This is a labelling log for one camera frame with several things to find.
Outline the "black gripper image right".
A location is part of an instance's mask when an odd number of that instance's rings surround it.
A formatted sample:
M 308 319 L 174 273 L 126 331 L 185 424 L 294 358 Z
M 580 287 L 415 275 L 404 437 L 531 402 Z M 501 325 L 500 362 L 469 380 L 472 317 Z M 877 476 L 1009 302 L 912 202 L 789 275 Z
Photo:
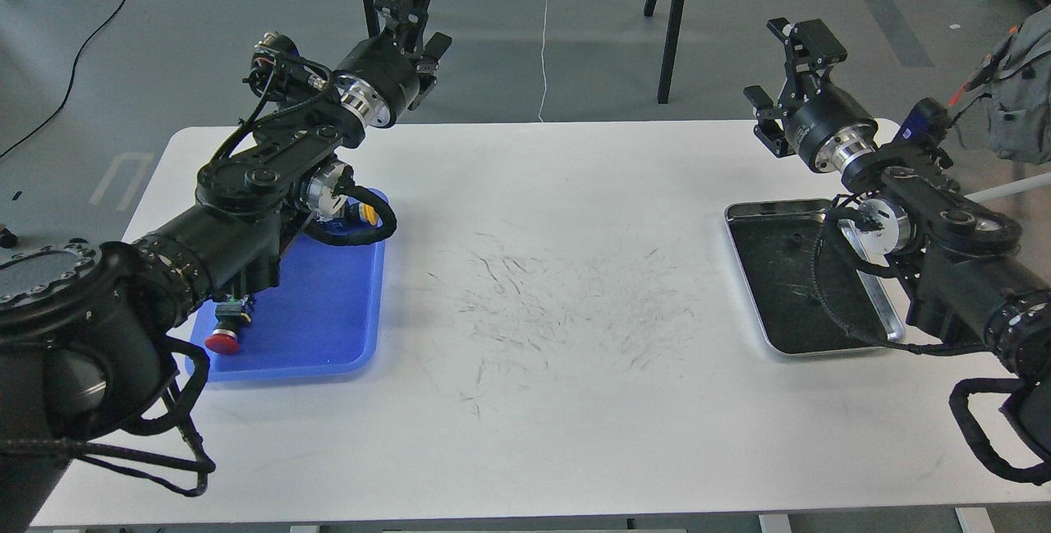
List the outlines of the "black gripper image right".
M 833 32 L 819 19 L 772 19 L 767 29 L 785 52 L 786 80 L 777 100 L 783 110 L 761 87 L 744 88 L 757 120 L 755 136 L 776 158 L 799 156 L 815 173 L 844 173 L 858 158 L 874 153 L 875 120 L 831 84 L 831 69 L 848 57 Z

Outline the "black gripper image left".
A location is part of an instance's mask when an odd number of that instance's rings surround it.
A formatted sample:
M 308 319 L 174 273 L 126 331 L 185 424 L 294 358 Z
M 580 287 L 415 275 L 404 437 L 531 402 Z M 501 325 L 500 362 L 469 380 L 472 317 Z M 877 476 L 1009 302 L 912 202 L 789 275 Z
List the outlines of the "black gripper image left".
M 423 47 L 431 0 L 375 0 L 384 27 L 380 38 L 365 39 L 334 71 L 339 105 L 365 126 L 390 128 L 401 114 L 416 110 L 437 84 L 439 59 L 451 36 L 435 33 Z M 403 53 L 420 53 L 415 65 Z

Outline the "black robot arm image left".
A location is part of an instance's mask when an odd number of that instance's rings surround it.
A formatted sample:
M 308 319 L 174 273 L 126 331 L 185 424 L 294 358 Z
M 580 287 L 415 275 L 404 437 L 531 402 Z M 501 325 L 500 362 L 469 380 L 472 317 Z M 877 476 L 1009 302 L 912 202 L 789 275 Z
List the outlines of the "black robot arm image left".
M 337 247 L 397 230 L 339 147 L 388 128 L 435 87 L 450 36 L 423 34 L 431 0 L 375 0 L 383 30 L 336 67 L 285 35 L 255 45 L 246 84 L 259 109 L 195 175 L 195 204 L 131 242 L 70 240 L 2 264 L 2 529 L 22 532 L 86 462 L 186 497 L 207 489 L 191 411 L 203 348 L 173 339 L 206 301 L 248 302 L 279 285 L 300 235 Z

